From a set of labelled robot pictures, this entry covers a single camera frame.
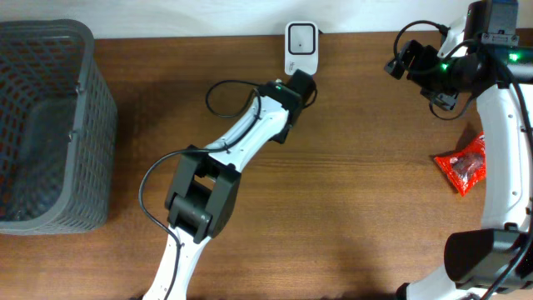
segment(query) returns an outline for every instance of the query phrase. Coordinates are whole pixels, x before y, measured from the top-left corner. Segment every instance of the wooden table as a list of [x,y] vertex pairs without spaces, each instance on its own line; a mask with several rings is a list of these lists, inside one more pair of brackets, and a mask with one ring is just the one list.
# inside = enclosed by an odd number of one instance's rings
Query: wooden table
[[[267,144],[249,163],[231,221],[197,265],[192,298],[380,300],[439,266],[450,234],[480,226],[485,183],[461,197],[431,160],[481,130],[476,110],[454,122],[431,116],[415,84],[382,70],[395,35],[321,35],[316,104],[286,144]],[[521,38],[533,42],[532,32]],[[288,78],[281,36],[102,40],[96,60],[119,111],[109,220],[83,235],[1,236],[1,299],[144,293],[167,239],[138,207],[144,172],[235,122],[204,107],[213,83]],[[247,92],[222,87],[214,105],[237,109]],[[160,219],[176,165],[161,165],[147,186]]]

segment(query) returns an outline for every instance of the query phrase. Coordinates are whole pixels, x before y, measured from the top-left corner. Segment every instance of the white wall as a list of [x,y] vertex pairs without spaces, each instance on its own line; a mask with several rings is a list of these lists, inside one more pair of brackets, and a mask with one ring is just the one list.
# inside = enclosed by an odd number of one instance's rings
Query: white wall
[[[428,19],[450,23],[473,0],[0,0],[0,21],[73,18],[96,38],[283,34],[290,21],[324,33],[397,31]],[[533,0],[519,27],[533,28]]]

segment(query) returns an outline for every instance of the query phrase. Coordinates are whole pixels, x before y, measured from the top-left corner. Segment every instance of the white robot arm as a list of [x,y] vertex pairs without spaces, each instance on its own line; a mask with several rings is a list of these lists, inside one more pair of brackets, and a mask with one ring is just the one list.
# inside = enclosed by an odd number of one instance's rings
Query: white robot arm
[[[202,250],[225,227],[232,215],[241,172],[268,141],[284,143],[316,85],[312,77],[297,70],[287,84],[269,82],[256,89],[248,111],[222,137],[207,145],[205,152],[194,147],[182,154],[167,195],[169,230],[180,241],[178,247],[169,235],[165,252],[152,287],[144,300],[185,300],[187,286]],[[195,177],[208,176],[212,190]],[[175,281],[169,292],[173,273]]]
[[[422,87],[421,94],[430,100],[432,112],[433,105],[453,109],[458,93],[471,92],[486,143],[482,230],[450,236],[444,264],[428,277],[400,287],[398,300],[488,299],[491,292],[487,288],[526,248],[526,238],[531,234],[532,157],[529,122],[526,126],[522,108],[533,107],[533,51],[517,47],[517,10],[517,1],[474,2],[467,16],[445,32],[446,40],[439,52],[410,41],[386,65],[386,71],[397,79],[405,70],[410,72],[407,78]],[[420,72],[439,63],[439,72]],[[525,103],[519,101],[513,84],[501,80],[501,64],[520,83]],[[516,262],[518,267],[495,292],[533,288],[533,268],[528,262],[532,258],[529,251],[525,259]]]

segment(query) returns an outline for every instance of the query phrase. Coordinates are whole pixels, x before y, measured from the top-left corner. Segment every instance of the gray plastic basket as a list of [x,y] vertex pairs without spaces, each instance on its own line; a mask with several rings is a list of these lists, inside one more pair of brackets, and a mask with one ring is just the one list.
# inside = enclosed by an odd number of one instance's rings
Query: gray plastic basket
[[107,219],[117,107],[72,20],[0,23],[0,233]]

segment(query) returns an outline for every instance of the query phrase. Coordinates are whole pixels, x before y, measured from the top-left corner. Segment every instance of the red snack bag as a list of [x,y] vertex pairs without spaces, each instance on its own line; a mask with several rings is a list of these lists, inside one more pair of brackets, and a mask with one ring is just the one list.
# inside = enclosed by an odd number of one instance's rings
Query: red snack bag
[[486,178],[485,135],[480,133],[465,149],[447,157],[435,157],[435,162],[446,174],[461,196]]

